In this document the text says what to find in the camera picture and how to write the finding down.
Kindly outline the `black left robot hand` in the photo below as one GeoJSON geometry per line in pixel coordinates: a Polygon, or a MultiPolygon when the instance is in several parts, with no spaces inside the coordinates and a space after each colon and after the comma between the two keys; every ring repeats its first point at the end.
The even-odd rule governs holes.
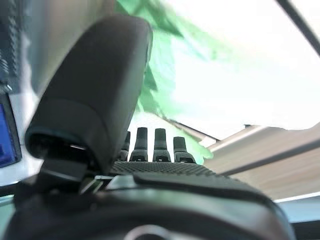
{"type": "Polygon", "coordinates": [[[259,190],[196,163],[117,161],[151,55],[150,24],[92,25],[63,59],[24,135],[43,161],[20,180],[6,240],[293,240],[259,190]]]}

